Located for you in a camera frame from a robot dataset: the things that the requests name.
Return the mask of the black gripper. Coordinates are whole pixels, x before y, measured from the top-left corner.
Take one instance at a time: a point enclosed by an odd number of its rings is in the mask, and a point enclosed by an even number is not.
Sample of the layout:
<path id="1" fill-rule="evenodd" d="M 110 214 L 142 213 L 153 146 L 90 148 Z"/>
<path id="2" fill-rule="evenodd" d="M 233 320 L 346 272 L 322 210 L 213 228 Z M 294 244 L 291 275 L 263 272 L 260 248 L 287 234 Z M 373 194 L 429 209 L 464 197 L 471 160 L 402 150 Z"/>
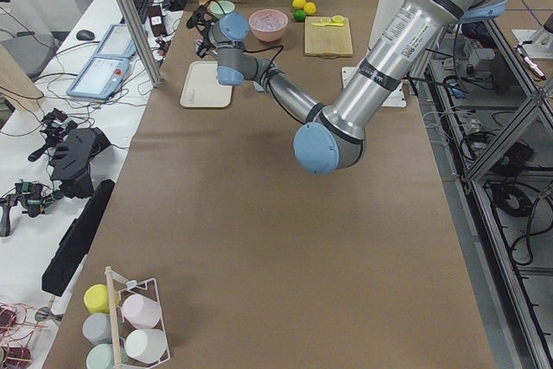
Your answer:
<path id="1" fill-rule="evenodd" d="M 213 39 L 212 28 L 218 22 L 204 4 L 192 12 L 186 21 L 188 29 L 195 29 L 200 34 L 200 39 L 195 43 L 195 53 L 199 58 L 204 58 L 211 51 L 216 49 L 216 41 Z"/>

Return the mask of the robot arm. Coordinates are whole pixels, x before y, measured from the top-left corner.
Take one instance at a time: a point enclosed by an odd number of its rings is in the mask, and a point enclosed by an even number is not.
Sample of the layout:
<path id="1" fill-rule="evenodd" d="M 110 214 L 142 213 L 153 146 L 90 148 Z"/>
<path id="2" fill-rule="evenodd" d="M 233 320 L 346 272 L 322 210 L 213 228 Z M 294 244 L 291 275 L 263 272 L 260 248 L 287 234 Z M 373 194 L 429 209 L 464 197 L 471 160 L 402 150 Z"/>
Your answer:
<path id="1" fill-rule="evenodd" d="M 248 55 L 244 40 L 249 24 L 238 12 L 207 18 L 207 7 L 200 6 L 187 26 L 202 35 L 197 55 L 216 59 L 221 85 L 253 81 L 301 123 L 294 137 L 296 160 L 322 175 L 348 168 L 363 156 L 365 126 L 442 29 L 494 19 L 505 6 L 506 0 L 404 0 L 332 105 L 312 99 L 273 60 Z"/>

